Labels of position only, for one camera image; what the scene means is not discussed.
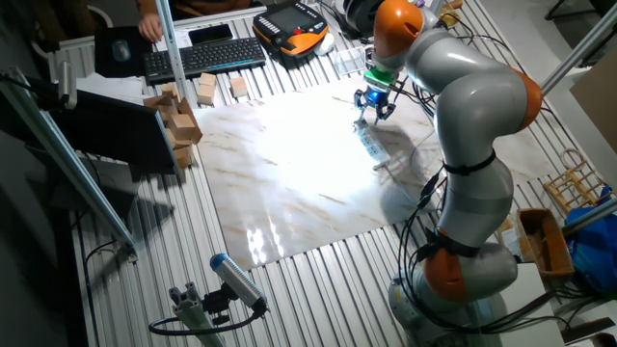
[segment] transparent plastic piece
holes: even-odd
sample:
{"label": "transparent plastic piece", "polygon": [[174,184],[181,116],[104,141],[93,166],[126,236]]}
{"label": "transparent plastic piece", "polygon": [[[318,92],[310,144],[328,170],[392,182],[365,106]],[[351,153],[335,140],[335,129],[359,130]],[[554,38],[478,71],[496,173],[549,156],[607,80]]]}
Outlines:
{"label": "transparent plastic piece", "polygon": [[366,69],[366,52],[364,47],[338,51],[335,57],[335,69],[338,75],[346,75]]}

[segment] person's arm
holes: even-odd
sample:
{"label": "person's arm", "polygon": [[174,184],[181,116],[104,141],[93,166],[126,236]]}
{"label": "person's arm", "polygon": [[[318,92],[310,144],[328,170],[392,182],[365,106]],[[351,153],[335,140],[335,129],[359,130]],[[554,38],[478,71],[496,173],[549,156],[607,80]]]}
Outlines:
{"label": "person's arm", "polygon": [[136,0],[137,8],[142,14],[139,22],[139,32],[142,37],[150,42],[159,42],[163,37],[161,18],[158,17],[154,0]]}

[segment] computer monitor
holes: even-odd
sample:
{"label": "computer monitor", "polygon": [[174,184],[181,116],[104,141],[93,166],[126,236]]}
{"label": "computer monitor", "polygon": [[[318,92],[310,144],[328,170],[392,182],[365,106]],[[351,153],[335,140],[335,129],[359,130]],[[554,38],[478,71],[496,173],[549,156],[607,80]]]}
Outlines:
{"label": "computer monitor", "polygon": [[[58,98],[57,85],[29,77],[28,82],[37,93]],[[13,109],[3,95],[0,107],[9,113]],[[126,162],[144,174],[175,174],[174,152],[156,110],[77,91],[75,109],[49,113],[74,149]],[[37,142],[16,113],[7,116],[0,120],[2,130],[26,143]]]}

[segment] person's hand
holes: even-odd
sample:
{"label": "person's hand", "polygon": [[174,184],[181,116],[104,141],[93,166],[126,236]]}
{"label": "person's hand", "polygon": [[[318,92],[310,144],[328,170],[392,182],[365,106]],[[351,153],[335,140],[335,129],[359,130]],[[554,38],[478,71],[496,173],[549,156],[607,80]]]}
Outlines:
{"label": "person's hand", "polygon": [[158,14],[146,13],[139,22],[139,32],[144,39],[152,43],[159,42],[163,37],[163,28]]}

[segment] wooden crate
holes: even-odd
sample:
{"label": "wooden crate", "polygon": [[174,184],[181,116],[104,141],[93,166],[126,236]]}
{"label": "wooden crate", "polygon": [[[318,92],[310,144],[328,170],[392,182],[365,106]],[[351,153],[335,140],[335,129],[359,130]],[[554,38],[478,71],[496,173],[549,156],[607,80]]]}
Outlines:
{"label": "wooden crate", "polygon": [[[593,191],[602,186],[604,182],[599,181],[597,184],[588,187],[584,180],[596,171],[592,170],[583,174],[580,169],[586,164],[587,160],[583,160],[580,164],[562,173],[558,178],[544,184],[544,189],[566,214],[570,213],[573,208],[598,206],[600,201],[611,199],[614,196],[612,192],[609,192],[597,199],[594,197]],[[563,193],[567,191],[570,191],[574,197],[569,200],[564,198]]]}

